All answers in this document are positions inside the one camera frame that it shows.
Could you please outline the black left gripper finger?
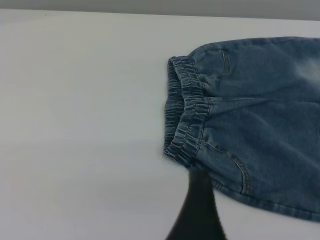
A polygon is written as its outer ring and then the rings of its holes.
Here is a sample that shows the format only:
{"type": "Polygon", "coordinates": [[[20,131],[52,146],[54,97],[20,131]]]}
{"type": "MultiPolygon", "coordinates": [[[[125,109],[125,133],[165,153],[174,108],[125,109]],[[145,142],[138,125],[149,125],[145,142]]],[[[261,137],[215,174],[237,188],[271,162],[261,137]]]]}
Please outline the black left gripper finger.
{"type": "Polygon", "coordinates": [[[168,240],[227,240],[210,176],[201,169],[189,171],[188,191],[168,240]]]}

